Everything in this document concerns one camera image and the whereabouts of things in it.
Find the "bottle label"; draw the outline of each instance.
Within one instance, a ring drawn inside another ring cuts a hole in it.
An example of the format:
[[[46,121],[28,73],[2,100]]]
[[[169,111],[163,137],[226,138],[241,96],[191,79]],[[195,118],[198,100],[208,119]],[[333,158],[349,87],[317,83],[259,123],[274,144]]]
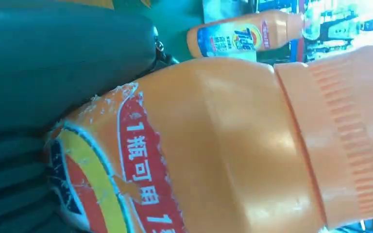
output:
[[[256,51],[262,44],[259,29],[253,24],[223,23],[198,29],[198,46],[204,57]]]
[[[270,45],[270,31],[268,30],[268,25],[266,21],[262,21],[262,44],[266,50],[271,48]]]
[[[185,233],[137,83],[71,114],[47,142],[61,212],[96,233]]]

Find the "tide bottle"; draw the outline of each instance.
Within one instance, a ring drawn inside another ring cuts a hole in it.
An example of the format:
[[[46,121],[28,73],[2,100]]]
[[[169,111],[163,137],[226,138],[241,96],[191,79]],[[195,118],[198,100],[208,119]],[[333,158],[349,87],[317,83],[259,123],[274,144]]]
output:
[[[312,10],[305,15],[269,10],[197,26],[188,31],[186,40],[195,58],[272,50],[303,34],[318,38],[320,24],[313,23],[314,16]]]
[[[61,213],[95,233],[373,218],[373,47],[274,67],[184,62],[95,97],[48,137]]]

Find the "tide logo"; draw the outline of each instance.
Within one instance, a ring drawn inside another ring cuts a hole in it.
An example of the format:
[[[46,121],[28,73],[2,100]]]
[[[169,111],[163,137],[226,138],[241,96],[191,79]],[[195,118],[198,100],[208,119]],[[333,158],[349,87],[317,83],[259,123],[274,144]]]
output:
[[[243,25],[235,30],[232,38],[234,46],[242,51],[256,51],[262,42],[259,29],[251,24]]]

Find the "orange detergent bottle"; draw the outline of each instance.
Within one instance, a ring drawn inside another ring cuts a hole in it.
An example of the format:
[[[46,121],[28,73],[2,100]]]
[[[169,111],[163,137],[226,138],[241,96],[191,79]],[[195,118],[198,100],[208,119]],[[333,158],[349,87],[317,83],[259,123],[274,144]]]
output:
[[[311,22],[304,15],[279,10],[228,18],[192,28],[187,34],[193,57],[227,56],[231,53],[272,50],[303,36]],[[319,23],[314,24],[314,37],[319,36]]]
[[[61,212],[95,233],[317,233],[373,218],[373,47],[275,67],[184,62],[95,97],[47,145]]]

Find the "red label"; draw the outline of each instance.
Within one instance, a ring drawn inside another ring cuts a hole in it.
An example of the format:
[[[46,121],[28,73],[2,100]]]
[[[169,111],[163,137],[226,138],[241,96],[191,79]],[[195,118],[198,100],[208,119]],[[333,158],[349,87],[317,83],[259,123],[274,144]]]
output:
[[[126,181],[139,186],[142,202],[133,203],[146,233],[184,233],[184,222],[160,152],[160,137],[149,124],[142,101],[142,93],[131,95],[119,111],[123,173]]]
[[[264,48],[269,49],[270,46],[270,32],[268,31],[268,26],[266,21],[262,21],[262,43],[264,44]]]

